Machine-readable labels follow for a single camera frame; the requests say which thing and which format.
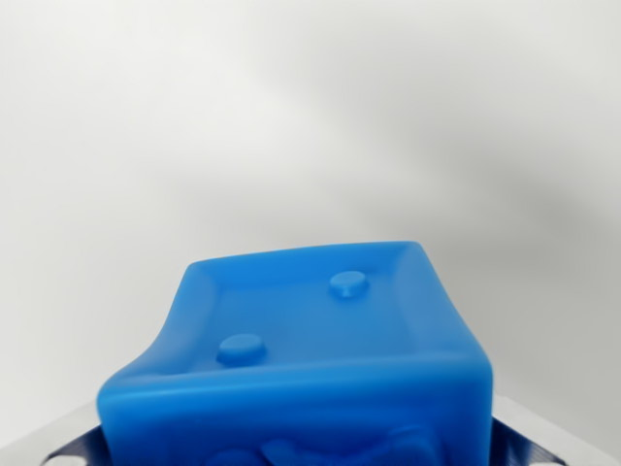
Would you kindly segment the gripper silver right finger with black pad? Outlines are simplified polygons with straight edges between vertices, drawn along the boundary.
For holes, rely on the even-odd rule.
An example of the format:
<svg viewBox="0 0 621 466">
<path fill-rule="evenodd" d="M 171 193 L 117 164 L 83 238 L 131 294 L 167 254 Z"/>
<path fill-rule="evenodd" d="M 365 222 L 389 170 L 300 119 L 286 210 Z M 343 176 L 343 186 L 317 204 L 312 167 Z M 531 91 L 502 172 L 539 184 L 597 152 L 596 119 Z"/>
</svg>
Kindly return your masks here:
<svg viewBox="0 0 621 466">
<path fill-rule="evenodd" d="M 620 461 L 495 394 L 490 465 L 619 465 Z"/>
</svg>

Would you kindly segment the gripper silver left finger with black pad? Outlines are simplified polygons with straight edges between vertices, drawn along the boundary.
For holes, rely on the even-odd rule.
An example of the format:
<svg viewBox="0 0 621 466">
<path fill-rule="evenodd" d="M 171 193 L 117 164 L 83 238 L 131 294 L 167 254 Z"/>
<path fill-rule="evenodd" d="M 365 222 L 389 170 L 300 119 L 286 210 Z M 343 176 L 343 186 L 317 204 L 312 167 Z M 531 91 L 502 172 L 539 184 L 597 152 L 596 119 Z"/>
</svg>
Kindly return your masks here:
<svg viewBox="0 0 621 466">
<path fill-rule="evenodd" d="M 105 464 L 105 439 L 94 401 L 1 448 L 2 465 L 45 465 L 60 456 L 73 459 L 54 463 Z"/>
</svg>

